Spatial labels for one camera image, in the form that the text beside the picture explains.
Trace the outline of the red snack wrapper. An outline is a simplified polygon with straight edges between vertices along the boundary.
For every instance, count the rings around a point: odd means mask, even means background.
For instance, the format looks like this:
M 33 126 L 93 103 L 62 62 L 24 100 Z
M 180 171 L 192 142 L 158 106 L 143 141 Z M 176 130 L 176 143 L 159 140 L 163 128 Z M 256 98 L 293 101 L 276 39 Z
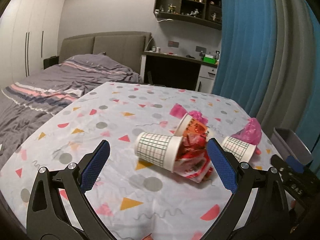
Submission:
M 173 172 L 196 183 L 203 181 L 213 171 L 206 150 L 206 136 L 188 133 L 183 136 L 174 163 Z

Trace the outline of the orange apple paper cup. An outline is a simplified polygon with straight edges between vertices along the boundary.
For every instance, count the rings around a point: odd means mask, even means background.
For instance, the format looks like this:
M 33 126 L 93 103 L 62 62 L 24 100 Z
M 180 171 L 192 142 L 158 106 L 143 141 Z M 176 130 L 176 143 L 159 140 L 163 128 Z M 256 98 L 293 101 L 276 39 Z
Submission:
M 210 138 L 214 137 L 214 132 L 208 128 L 205 124 L 196 120 L 189 114 L 185 114 L 181 119 L 174 136 L 186 136 L 189 133 L 197 133 L 204 135 L 208 141 Z

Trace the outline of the green grid paper cup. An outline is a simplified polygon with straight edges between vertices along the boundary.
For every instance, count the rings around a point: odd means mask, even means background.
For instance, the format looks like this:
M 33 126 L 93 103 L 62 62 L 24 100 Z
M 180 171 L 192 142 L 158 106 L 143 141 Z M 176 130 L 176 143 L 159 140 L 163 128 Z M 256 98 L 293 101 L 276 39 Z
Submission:
M 149 163 L 173 172 L 183 137 L 140 133 L 136 139 L 135 155 Z

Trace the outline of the pink knotted plastic bag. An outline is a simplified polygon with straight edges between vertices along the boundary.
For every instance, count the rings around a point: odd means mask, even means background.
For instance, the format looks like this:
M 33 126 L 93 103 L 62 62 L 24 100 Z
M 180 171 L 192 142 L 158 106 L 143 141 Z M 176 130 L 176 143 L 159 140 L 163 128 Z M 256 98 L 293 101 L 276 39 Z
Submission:
M 203 114 L 199 111 L 187 111 L 182 105 L 176 103 L 172 109 L 170 110 L 170 115 L 179 118 L 180 120 L 185 115 L 190 115 L 192 118 L 196 119 L 197 121 L 201 122 L 202 124 L 208 124 L 208 119 L 203 116 Z

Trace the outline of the grey plastic trash bin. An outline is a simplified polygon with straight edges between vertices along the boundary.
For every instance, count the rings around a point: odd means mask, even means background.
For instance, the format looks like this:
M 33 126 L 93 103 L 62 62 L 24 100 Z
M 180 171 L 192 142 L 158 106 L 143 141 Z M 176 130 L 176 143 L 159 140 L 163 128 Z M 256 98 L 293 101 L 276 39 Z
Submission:
M 313 161 L 309 149 L 300 140 L 298 135 L 290 129 L 275 127 L 270 141 L 284 161 L 288 157 L 292 157 L 303 166 L 308 166 Z

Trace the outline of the patterned white table cloth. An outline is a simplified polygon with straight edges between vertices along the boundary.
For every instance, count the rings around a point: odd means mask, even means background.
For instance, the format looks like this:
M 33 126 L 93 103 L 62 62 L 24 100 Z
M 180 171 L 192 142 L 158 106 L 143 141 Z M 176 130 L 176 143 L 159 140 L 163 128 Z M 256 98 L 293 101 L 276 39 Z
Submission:
M 230 191 L 213 173 L 201 183 L 140 161 L 134 143 L 142 132 L 172 135 L 175 104 L 200 111 L 214 137 L 243 129 L 248 114 L 233 100 L 188 90 L 107 82 L 84 89 L 31 94 L 1 110 L 1 138 L 10 157 L 1 169 L 1 193 L 16 218 L 26 223 L 33 182 L 41 167 L 60 170 L 109 141 L 111 155 L 86 196 L 117 239 L 200 239 L 225 207 Z

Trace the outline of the grey curtain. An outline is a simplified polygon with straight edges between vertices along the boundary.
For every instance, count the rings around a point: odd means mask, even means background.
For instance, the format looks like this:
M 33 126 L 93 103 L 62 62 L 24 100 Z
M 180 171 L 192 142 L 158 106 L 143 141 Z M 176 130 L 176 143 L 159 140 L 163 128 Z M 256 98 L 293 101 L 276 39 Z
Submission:
M 296 130 L 308 104 L 315 63 L 315 40 L 305 0 L 275 0 L 277 39 L 272 73 L 257 114 L 263 132 Z

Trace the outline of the grey striped duvet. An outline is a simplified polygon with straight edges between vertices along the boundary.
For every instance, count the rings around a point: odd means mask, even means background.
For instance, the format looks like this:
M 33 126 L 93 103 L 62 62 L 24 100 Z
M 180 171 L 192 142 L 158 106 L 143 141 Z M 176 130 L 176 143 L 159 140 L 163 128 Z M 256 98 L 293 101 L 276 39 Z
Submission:
M 38 128 L 106 82 L 142 83 L 132 68 L 103 53 L 75 55 L 1 89 L 1 165 Z

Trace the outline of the black bedside table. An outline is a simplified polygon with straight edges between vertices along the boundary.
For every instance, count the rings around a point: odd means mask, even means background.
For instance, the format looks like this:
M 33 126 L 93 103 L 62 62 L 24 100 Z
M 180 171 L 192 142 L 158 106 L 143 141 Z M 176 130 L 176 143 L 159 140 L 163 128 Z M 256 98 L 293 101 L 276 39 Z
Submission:
M 47 69 L 51 66 L 59 64 L 59 56 L 52 56 L 43 60 L 43 68 Z

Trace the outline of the dark desk with drawers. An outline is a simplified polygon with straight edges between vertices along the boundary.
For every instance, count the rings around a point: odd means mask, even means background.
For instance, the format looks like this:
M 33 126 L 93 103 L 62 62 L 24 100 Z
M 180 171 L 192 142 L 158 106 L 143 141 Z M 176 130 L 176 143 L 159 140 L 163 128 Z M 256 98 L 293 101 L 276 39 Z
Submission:
M 211 93 L 216 74 L 217 64 L 165 53 L 142 54 L 140 75 L 150 85 Z

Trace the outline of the green box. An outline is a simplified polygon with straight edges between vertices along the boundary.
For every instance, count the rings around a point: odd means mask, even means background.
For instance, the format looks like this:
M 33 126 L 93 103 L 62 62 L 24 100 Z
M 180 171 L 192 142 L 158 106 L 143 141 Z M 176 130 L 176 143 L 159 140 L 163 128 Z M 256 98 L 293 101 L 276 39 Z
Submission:
M 210 64 L 216 64 L 216 57 L 206 54 L 203 58 L 203 61 Z

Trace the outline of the grey upholstered headboard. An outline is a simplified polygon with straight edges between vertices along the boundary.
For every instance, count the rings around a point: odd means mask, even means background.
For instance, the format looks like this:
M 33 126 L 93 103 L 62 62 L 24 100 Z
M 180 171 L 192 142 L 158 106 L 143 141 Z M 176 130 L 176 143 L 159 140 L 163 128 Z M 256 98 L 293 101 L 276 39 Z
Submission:
M 59 62 L 75 55 L 105 53 L 118 63 L 140 73 L 142 53 L 151 46 L 152 34 L 143 31 L 111 31 L 65 38 Z

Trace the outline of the white wardrobe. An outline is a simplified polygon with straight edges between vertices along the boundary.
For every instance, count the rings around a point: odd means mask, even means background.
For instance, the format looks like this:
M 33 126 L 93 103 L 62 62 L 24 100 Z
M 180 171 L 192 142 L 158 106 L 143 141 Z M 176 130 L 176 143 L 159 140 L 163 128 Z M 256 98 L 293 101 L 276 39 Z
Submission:
M 44 69 L 57 55 L 65 0 L 11 0 L 1 16 L 1 87 Z

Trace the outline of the blue curtain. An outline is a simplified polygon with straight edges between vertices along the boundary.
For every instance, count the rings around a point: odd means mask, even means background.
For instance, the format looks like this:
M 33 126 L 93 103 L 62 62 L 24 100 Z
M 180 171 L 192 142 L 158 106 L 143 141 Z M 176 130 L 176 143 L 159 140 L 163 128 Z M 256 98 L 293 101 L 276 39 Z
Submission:
M 319 12 L 308 4 L 315 40 L 312 89 L 295 131 L 311 151 L 319 146 Z M 222 0 L 222 54 L 213 92 L 257 118 L 272 73 L 277 39 L 275 0 Z

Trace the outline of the dark wall shelf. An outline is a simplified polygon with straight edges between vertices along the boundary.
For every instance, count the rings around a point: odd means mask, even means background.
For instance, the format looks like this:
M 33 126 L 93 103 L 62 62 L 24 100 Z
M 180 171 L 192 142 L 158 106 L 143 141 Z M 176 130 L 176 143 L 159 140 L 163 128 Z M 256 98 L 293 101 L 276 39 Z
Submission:
M 153 14 L 161 21 L 171 19 L 222 29 L 222 0 L 155 0 Z

